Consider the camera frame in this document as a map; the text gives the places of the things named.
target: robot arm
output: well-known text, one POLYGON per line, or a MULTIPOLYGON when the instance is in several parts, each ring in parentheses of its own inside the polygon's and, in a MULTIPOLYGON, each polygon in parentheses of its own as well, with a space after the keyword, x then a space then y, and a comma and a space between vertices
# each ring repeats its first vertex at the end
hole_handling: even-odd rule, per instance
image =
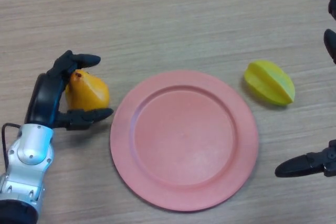
MULTIPOLYGON (((330 0, 329 14, 336 20, 336 0, 330 0)), ((330 29, 324 32, 324 44, 330 57, 336 64, 336 33, 330 29)), ((291 158, 280 164, 276 170, 277 177, 301 177, 324 173, 326 177, 336 176, 336 140, 329 142, 328 148, 321 152, 307 153, 291 158)))
POLYGON ((45 191, 44 175, 54 160, 54 128, 86 130, 113 113, 110 108, 58 111, 71 74, 99 62, 98 56, 67 51, 49 71, 38 76, 17 140, 8 152, 3 146, 6 172, 0 177, 1 224, 36 224, 45 191))

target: robotic hand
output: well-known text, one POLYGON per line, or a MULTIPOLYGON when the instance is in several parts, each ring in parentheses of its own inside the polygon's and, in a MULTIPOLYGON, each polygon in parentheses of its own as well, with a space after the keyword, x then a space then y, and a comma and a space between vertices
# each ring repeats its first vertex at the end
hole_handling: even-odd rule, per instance
MULTIPOLYGON (((329 13, 336 20, 336 0, 330 0, 329 13)), ((336 33, 330 29, 324 32, 324 44, 336 64, 336 33)), ((324 173, 326 177, 336 176, 336 140, 329 142, 329 147, 321 152, 311 152, 287 160, 276 170, 277 177, 300 177, 324 173)))
POLYGON ((59 57, 54 66, 38 76, 25 123, 7 123, 2 128, 5 173, 0 177, 0 223, 36 224, 41 211, 45 186, 44 175, 54 159, 51 145, 54 128, 86 130, 92 123, 109 117, 113 110, 72 110, 61 113, 59 100, 71 74, 80 68, 100 62, 95 55, 74 55, 71 51, 59 57), (19 127, 17 140, 6 150, 6 126, 19 127))

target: toy fruit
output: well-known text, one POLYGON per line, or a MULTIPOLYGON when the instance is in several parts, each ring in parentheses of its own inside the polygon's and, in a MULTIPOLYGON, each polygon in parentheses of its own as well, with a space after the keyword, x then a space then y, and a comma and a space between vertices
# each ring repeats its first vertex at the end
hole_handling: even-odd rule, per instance
POLYGON ((98 77, 80 69, 72 73, 65 95, 70 110, 104 109, 110 101, 108 86, 98 77))
POLYGON ((290 77, 276 64, 267 60, 251 62, 245 81, 259 98, 275 105, 288 105, 294 101, 295 87, 290 77))

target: wooden table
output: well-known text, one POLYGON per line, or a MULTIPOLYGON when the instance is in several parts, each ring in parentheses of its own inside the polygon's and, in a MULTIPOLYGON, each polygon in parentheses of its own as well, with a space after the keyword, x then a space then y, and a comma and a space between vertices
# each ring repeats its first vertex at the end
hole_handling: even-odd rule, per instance
MULTIPOLYGON (((39 223, 335 223, 335 178, 274 176, 282 161, 336 138, 336 67, 323 44, 325 29, 336 29, 328 2, 0 0, 1 123, 23 123, 36 77, 71 49, 102 57, 90 72, 108 83, 114 109, 143 79, 186 68, 236 89, 259 128, 250 180, 224 204, 193 214, 153 208, 125 187, 111 161, 112 118, 90 133, 57 130, 39 223), (264 106, 242 88, 255 59, 274 61, 292 77, 297 96, 288 109, 264 106)), ((15 131, 9 136, 11 143, 15 131)))

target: silver robot wrist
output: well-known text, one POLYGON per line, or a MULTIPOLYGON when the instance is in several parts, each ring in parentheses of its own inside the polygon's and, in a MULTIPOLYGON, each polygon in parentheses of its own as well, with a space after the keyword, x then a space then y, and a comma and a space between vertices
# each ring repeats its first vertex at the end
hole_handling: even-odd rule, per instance
POLYGON ((21 201, 40 214, 44 175, 54 160, 53 134, 52 129, 42 125, 21 126, 17 140, 8 150, 8 169, 0 177, 0 201, 21 201))

